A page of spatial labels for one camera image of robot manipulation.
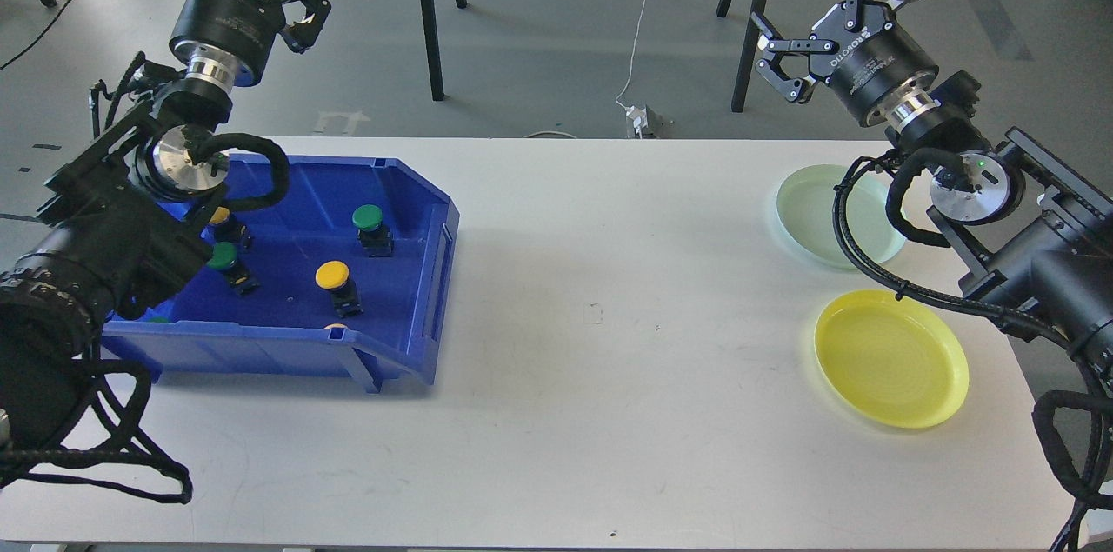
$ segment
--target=black cable on floor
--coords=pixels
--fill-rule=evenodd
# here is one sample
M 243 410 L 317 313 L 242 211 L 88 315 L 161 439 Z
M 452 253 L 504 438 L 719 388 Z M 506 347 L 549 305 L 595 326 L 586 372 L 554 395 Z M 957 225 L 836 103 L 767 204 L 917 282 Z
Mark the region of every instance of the black cable on floor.
M 20 52 L 19 52 L 19 53 L 17 53 L 17 56 L 14 56 L 14 57 L 12 57 L 12 58 L 9 58 L 9 60 L 8 60 L 8 61 L 4 61 L 4 65 L 3 65 L 3 66 L 0 66 L 0 69 L 4 69 L 4 68 L 7 68 L 8 66 L 11 66 L 11 65 L 12 65 L 12 63 L 14 63 L 14 62 L 16 62 L 17 60 L 19 60 L 19 58 L 20 58 L 20 57 L 24 56 L 24 53 L 28 53 L 28 52 L 30 52 L 30 51 L 31 51 L 31 49 L 32 49 L 32 48 L 35 48 L 35 46 L 36 46 L 37 43 L 39 43 L 39 40 L 41 40 L 41 38 L 46 37 L 46 33 L 47 33 L 47 30 L 50 30 L 51 28 L 53 28 L 53 26 L 55 26 L 55 22 L 58 22 L 58 19 L 59 19 L 60 17 L 62 17 L 62 13 L 66 13 L 66 8 L 67 8 L 68 6 L 70 6 L 70 3 L 71 3 L 72 1 L 75 1 L 75 0 L 67 0 L 66 2 L 63 2 L 63 3 L 62 3 L 62 6 L 61 6 L 61 8 L 60 8 L 60 9 L 58 10 L 58 13 L 55 13 L 55 18 L 53 18 L 53 20 L 51 20 L 51 21 L 49 22 L 49 24 L 47 24 L 47 28 L 42 29 L 42 32 L 40 32 L 40 33 L 39 33 L 39 37 L 36 37 L 36 38 L 35 38 L 35 41 L 32 41 L 32 42 L 31 42 L 30 45 L 28 45 L 28 47 L 27 47 L 27 48 L 24 48 L 23 50 L 20 50 Z

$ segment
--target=green push button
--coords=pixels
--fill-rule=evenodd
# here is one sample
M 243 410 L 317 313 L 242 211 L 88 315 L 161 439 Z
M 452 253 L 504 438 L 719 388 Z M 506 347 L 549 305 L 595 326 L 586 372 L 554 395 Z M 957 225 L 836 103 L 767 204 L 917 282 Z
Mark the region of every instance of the green push button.
M 375 205 L 364 205 L 352 214 L 352 224 L 359 230 L 375 230 L 383 224 L 383 209 Z
M 213 246 L 213 258 L 209 259 L 207 266 L 218 270 L 224 272 L 236 263 L 236 246 L 227 241 L 220 241 Z

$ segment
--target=power outlet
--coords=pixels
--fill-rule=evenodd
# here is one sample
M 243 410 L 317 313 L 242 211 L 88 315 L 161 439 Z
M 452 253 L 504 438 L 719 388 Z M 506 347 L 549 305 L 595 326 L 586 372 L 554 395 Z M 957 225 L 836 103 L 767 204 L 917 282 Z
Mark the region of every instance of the power outlet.
M 630 106 L 626 108 L 627 139 L 668 139 L 668 127 L 672 121 L 666 120 L 651 108 Z

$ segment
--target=blue plastic bin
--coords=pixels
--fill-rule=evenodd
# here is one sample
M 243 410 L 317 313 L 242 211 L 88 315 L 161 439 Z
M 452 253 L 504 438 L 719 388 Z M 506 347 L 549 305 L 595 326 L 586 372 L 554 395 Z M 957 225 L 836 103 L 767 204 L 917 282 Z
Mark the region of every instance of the blue plastic bin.
M 235 197 L 269 190 L 262 157 L 234 157 Z M 368 258 L 352 211 L 373 204 L 394 234 L 394 256 Z M 171 213 L 181 214 L 183 208 Z M 460 214 L 445 193 L 396 159 L 290 157 L 289 194 L 236 214 L 255 236 L 240 260 L 260 287 L 239 297 L 204 268 L 137 322 L 105 325 L 104 347 L 162 372 L 349 376 L 368 393 L 410 373 L 433 384 Z M 364 313 L 337 318 L 314 274 L 343 260 Z M 343 323 L 345 327 L 329 327 Z

